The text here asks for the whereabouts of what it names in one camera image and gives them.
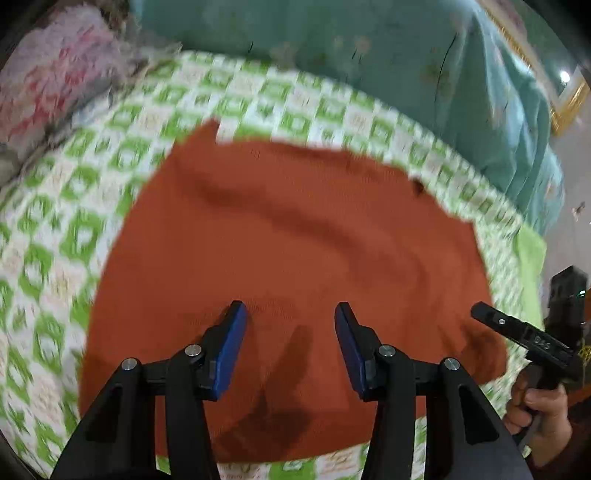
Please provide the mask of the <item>person's right hand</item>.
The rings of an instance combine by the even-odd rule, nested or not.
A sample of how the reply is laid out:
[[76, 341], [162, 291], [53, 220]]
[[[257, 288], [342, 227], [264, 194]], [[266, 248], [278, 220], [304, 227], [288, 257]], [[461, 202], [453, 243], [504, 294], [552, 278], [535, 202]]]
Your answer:
[[503, 423], [512, 434], [531, 426], [534, 419], [539, 425], [528, 443], [535, 467], [543, 467], [556, 459], [567, 447], [573, 434], [568, 419], [568, 397], [560, 383], [553, 390], [530, 386], [533, 368], [526, 367], [518, 375], [506, 405]]

